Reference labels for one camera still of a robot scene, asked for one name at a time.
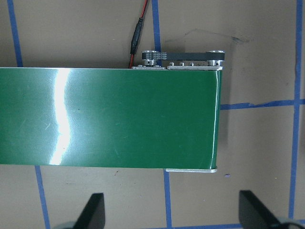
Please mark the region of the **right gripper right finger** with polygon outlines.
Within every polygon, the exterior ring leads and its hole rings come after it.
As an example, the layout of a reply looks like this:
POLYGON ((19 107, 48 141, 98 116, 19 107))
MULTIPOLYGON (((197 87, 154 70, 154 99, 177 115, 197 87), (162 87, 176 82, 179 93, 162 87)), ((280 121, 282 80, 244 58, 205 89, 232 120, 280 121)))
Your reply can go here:
POLYGON ((243 229, 279 229, 280 221, 250 190, 239 191, 238 218, 243 229))

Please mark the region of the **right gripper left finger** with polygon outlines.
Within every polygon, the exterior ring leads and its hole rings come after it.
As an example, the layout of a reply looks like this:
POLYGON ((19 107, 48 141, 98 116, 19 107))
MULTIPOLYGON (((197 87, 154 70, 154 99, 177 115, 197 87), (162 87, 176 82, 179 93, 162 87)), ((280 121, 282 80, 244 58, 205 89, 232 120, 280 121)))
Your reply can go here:
POLYGON ((105 205, 103 193, 94 193, 74 224, 75 229, 103 229, 105 205))

